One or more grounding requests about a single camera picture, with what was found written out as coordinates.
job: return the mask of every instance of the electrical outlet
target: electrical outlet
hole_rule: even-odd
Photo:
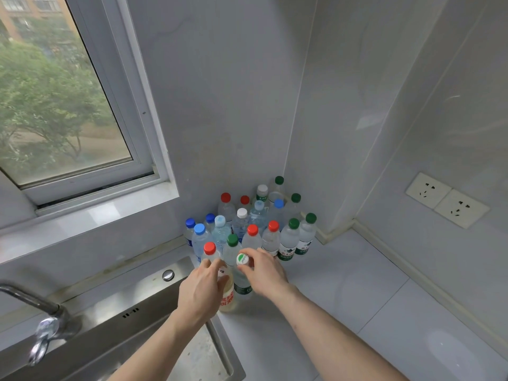
[[[435,212],[444,216],[464,229],[484,216],[490,208],[483,203],[453,189],[436,206]]]
[[[420,172],[407,188],[406,194],[433,209],[451,189],[450,186]]]

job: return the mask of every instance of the left hand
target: left hand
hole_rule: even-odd
[[[175,310],[186,321],[192,321],[201,327],[219,310],[224,287],[229,279],[225,275],[217,281],[219,268],[224,261],[209,259],[201,261],[200,266],[180,284],[178,307]]]

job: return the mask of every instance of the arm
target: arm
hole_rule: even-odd
[[[256,293],[270,299],[296,333],[325,381],[407,381],[370,346],[288,283],[277,258],[262,249],[240,250],[254,269],[239,266]]]
[[[228,276],[224,263],[204,259],[180,284],[178,307],[164,324],[109,378],[109,381],[166,381],[190,340],[217,313]]]

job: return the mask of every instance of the sink basin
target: sink basin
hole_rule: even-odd
[[[82,324],[78,335],[67,342],[52,341],[46,356],[34,367],[26,365],[33,337],[1,351],[0,380],[107,380],[176,309],[180,283],[193,269],[186,257],[76,314]],[[75,302],[67,301],[65,306],[75,310]],[[168,380],[244,378],[240,361],[215,316],[187,345]]]

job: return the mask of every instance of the tree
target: tree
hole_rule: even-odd
[[[91,66],[50,58],[33,44],[0,44],[0,166],[5,170],[36,173],[63,157],[76,160],[81,126],[111,118]],[[42,141],[14,142],[20,133]]]

